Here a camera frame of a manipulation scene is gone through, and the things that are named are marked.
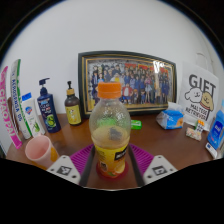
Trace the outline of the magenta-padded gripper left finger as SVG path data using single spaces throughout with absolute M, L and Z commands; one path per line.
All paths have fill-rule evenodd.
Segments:
M 95 155 L 93 144 L 75 152 L 71 156 L 62 155 L 47 171 L 74 184 L 85 187 Z

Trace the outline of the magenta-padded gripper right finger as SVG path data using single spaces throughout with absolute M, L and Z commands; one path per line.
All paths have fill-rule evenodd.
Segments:
M 129 155 L 139 186 L 150 184 L 177 171 L 164 156 L 153 156 L 134 144 L 129 145 Z

